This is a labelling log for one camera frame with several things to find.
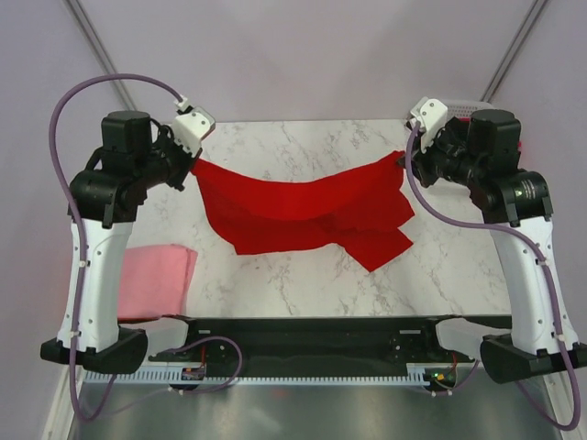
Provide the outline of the red t shirt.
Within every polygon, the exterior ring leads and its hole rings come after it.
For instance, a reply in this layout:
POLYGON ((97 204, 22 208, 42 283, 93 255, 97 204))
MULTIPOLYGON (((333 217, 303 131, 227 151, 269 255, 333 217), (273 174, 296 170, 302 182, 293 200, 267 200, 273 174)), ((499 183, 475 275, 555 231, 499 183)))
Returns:
POLYGON ((212 229, 239 255, 336 244, 373 272, 409 249, 401 227, 415 213, 391 154, 306 182, 264 181, 199 159, 192 168, 212 229))

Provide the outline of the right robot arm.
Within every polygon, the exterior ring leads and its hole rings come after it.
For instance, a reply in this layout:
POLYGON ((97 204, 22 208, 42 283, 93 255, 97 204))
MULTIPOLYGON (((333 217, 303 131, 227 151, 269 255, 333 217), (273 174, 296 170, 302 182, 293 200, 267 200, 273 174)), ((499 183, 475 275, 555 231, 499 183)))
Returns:
POLYGON ((498 254, 512 321, 502 329, 464 317, 440 320, 420 337, 422 354, 438 361, 459 352, 481 361, 499 384, 585 367, 586 345, 559 293, 548 185, 519 166, 521 122, 494 108, 452 117, 442 102, 425 98, 406 125, 412 132, 398 163, 410 187, 443 179, 469 190, 482 213, 475 227, 490 233, 498 254))

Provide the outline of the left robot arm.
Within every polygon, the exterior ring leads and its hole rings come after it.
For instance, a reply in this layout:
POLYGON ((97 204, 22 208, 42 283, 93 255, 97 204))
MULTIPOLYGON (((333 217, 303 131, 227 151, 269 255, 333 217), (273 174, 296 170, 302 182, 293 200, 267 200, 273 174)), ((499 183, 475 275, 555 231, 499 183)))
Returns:
POLYGON ((136 372, 170 350, 191 360, 201 338, 172 315, 139 324, 118 321, 118 298, 127 242, 149 189, 182 191, 216 121, 189 107, 162 125, 140 111, 115 111, 101 123, 102 145, 67 184, 73 203, 73 256, 66 311, 57 336, 40 347, 43 360, 100 374, 136 372))

